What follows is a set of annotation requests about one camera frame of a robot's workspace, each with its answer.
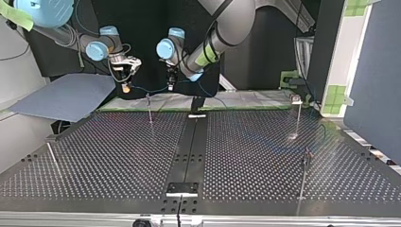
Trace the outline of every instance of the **green label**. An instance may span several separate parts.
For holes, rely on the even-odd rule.
[[[216,56],[215,53],[213,53],[213,49],[212,49],[212,47],[210,47],[210,45],[207,45],[205,49],[206,49],[206,55],[211,62],[209,62],[209,60],[207,60],[205,52],[202,52],[198,56],[197,60],[195,61],[195,63],[198,66],[204,67],[204,66],[208,65],[209,63],[214,63],[214,62],[218,61],[218,56]]]
[[[348,0],[345,10],[346,17],[363,16],[368,6],[368,0]]]
[[[31,15],[11,7],[4,0],[0,0],[0,14],[11,20],[17,26],[21,26],[28,31],[33,28],[33,19]]]

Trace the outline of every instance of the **cable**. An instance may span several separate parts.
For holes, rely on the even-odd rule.
[[[124,54],[128,54],[131,51],[131,45],[130,44],[122,44],[122,46],[127,46],[128,50],[124,51]]]
[[[118,82],[118,83],[123,83],[123,82],[126,82],[127,80],[130,79],[131,74],[129,74],[125,79],[117,79],[117,78],[115,77],[114,73],[113,73],[112,67],[110,66],[110,60],[108,60],[107,63],[108,63],[108,65],[109,65],[109,71],[110,71],[110,73],[112,74],[112,77],[113,77],[113,79],[114,79],[116,82]]]
[[[304,6],[303,2],[300,1],[300,7],[299,7],[299,9],[298,9],[297,20],[296,20],[296,23],[295,23],[294,48],[295,48],[295,56],[296,56],[297,61],[298,61],[299,63],[301,63],[301,59],[300,59],[300,56],[299,56],[299,54],[298,54],[296,39],[297,39],[297,37],[298,37],[298,25],[299,25],[300,16],[301,16],[301,12],[302,12],[303,6]],[[316,102],[316,104],[318,105],[319,109],[321,110],[321,109],[322,109],[322,106],[317,102],[316,96],[314,95],[314,93],[312,93],[312,90],[311,90],[310,87],[309,87],[309,82],[307,81],[307,79],[306,79],[306,77],[305,77],[305,75],[304,75],[304,72],[303,72],[302,70],[300,70],[300,74],[301,74],[302,79],[303,79],[304,82],[305,82],[305,85],[306,85],[307,90],[309,91],[309,93],[310,93],[310,95],[312,96],[313,100]]]
[[[203,90],[203,92],[205,94],[207,94],[208,96],[210,96],[210,97],[214,98],[215,100],[221,102],[224,105],[225,109],[228,109],[227,105],[223,102],[223,100],[219,99],[218,97],[212,96],[212,95],[210,95],[210,93],[206,92],[206,90],[204,90],[204,88],[201,86],[201,83],[199,81],[198,81],[198,85],[200,86],[200,88]]]
[[[150,91],[150,90],[145,89],[143,87],[137,87],[137,86],[133,86],[133,85],[131,86],[131,88],[139,89],[139,90],[142,90],[142,91],[144,91],[146,93],[149,93],[149,94],[154,94],[154,93],[160,93],[160,92],[162,92],[164,90],[167,90],[168,86],[166,86],[165,88],[159,89],[159,90],[155,90],[155,91]]]
[[[212,44],[211,34],[210,34],[211,30],[212,30],[212,27],[215,24],[216,24],[216,20],[212,22],[212,24],[209,26],[209,28],[207,28],[206,35],[205,35],[204,40],[203,40],[203,54],[204,54],[204,57],[207,59],[207,61],[209,61],[209,63],[214,63],[215,61],[211,61],[209,59],[209,56],[207,55],[207,52],[206,52],[206,46],[207,46],[206,43],[208,43],[210,45],[210,47],[212,48],[213,54],[215,55],[214,56],[215,60],[216,60],[216,58],[218,58],[218,54],[216,53],[216,49]]]
[[[82,29],[86,30],[86,31],[89,32],[89,33],[92,33],[92,34],[95,34],[95,35],[99,35],[99,33],[89,30],[88,28],[86,28],[86,27],[80,22],[79,17],[78,17],[78,7],[79,7],[79,3],[80,3],[80,0],[77,1],[76,11],[75,11],[76,19],[77,19],[77,22],[78,22],[79,26],[82,27]]]
[[[5,58],[5,59],[0,59],[0,61],[8,61],[8,60],[18,59],[18,58],[20,58],[21,56],[23,56],[23,55],[26,54],[26,52],[29,50],[29,47],[30,47],[30,45],[28,44],[28,45],[26,46],[26,50],[25,50],[23,53],[21,53],[21,54],[19,54],[19,55],[16,55],[16,56],[14,56],[14,57]]]
[[[81,50],[81,44],[80,44],[80,36],[78,35],[78,32],[76,31],[75,28],[73,28],[72,26],[65,24],[65,26],[68,28],[68,31],[70,33],[70,41],[68,44],[61,44],[59,42],[55,42],[57,45],[62,46],[62,47],[66,47],[69,48],[73,45],[77,45],[77,50],[78,50],[78,59],[79,59],[79,65],[81,68],[84,68],[85,65],[83,63],[83,59],[82,59],[82,50]]]

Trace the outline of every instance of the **thin metal pin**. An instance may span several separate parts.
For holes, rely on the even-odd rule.
[[[151,117],[151,109],[150,109],[150,94],[147,93],[147,99],[148,99],[148,113],[149,113],[149,122],[153,123],[152,117]]]

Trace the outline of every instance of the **metal plate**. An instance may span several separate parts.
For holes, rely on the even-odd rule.
[[[40,211],[65,210],[70,204],[95,212],[111,210],[104,204],[112,203],[120,204],[119,212],[146,214],[146,207],[160,212],[186,114],[155,113],[153,118],[150,124],[147,113],[96,113],[52,145],[58,162],[45,150],[4,179],[0,199],[39,201]]]
[[[203,173],[190,165],[187,176],[202,185],[197,214],[401,217],[401,177],[310,111],[293,140],[295,110],[214,112],[201,124],[205,146],[192,154],[206,157]],[[314,158],[299,203],[305,148]]]

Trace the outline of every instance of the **black wall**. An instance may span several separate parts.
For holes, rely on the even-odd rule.
[[[322,0],[307,80],[318,101],[324,88],[339,33],[344,0]]]

